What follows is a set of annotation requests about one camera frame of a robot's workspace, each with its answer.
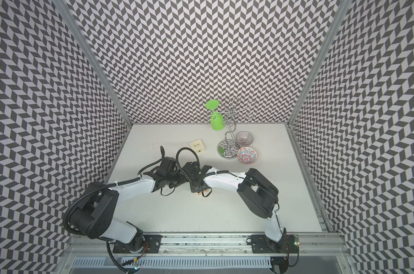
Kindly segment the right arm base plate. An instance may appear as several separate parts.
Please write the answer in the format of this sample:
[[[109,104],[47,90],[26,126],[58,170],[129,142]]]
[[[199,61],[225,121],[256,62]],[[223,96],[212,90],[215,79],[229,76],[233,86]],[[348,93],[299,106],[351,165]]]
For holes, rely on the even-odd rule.
[[[287,234],[279,242],[275,242],[265,235],[254,234],[247,238],[253,253],[299,253],[299,243],[295,235]]]

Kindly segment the cream small jewelry box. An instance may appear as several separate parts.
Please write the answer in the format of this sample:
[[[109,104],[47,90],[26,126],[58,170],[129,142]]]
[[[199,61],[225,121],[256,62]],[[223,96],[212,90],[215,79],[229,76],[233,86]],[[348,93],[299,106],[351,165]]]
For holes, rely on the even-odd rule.
[[[203,153],[206,150],[206,147],[201,139],[197,139],[192,142],[189,142],[189,146],[197,154]]]

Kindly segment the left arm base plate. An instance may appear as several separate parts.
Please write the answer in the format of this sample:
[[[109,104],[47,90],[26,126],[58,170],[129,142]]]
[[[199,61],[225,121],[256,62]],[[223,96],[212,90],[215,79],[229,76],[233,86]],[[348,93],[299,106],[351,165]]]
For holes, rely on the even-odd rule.
[[[159,234],[136,236],[128,244],[116,241],[114,243],[112,251],[115,254],[158,253],[161,246],[161,241],[162,235]]]

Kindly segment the green plastic wine glass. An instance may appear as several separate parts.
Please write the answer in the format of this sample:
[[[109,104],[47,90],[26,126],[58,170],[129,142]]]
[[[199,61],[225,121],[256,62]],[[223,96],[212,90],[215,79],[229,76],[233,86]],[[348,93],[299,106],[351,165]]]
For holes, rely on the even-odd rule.
[[[221,113],[217,111],[219,101],[212,99],[206,102],[205,107],[210,111],[210,124],[213,130],[221,131],[224,129],[224,118]]]

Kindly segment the colourful patterned ceramic bowl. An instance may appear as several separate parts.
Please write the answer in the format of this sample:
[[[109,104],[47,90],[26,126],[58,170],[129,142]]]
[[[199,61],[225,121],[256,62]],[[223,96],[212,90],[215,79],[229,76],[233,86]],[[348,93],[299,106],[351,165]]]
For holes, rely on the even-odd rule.
[[[242,147],[237,152],[237,159],[242,164],[254,164],[258,160],[258,153],[251,147]]]

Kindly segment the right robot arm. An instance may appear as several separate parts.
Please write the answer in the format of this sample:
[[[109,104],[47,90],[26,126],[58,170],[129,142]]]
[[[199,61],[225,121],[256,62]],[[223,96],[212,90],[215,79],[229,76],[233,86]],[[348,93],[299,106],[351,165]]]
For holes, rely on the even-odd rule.
[[[193,192],[214,188],[236,192],[253,214],[265,220],[264,235],[268,249],[279,253],[285,246],[287,231],[278,214],[279,190],[258,170],[230,172],[211,166],[199,168],[192,162],[178,169]]]

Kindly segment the aluminium front rail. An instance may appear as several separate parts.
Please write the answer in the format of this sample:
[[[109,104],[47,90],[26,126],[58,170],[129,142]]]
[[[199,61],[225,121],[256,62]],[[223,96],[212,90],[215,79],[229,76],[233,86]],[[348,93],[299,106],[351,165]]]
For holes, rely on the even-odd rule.
[[[163,256],[349,256],[343,236],[333,232],[289,232],[299,243],[299,253],[253,253],[246,233],[144,233],[162,235],[158,253]]]

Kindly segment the clear purple glass bowl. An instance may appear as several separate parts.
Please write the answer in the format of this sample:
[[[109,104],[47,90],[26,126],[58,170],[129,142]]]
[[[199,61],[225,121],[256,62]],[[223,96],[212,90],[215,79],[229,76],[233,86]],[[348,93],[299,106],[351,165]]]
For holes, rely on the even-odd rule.
[[[249,147],[254,141],[253,135],[247,131],[239,132],[235,136],[235,139],[240,147]]]

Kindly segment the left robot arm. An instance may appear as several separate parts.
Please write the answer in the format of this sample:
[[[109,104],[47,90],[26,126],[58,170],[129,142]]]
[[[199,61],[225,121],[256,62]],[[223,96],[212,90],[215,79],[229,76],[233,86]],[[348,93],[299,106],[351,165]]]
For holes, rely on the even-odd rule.
[[[143,230],[129,221],[115,218],[117,206],[166,186],[173,190],[185,182],[187,177],[181,172],[176,159],[162,156],[139,170],[133,179],[90,184],[66,210],[63,226],[73,235],[125,244],[129,251],[140,252],[145,245]]]

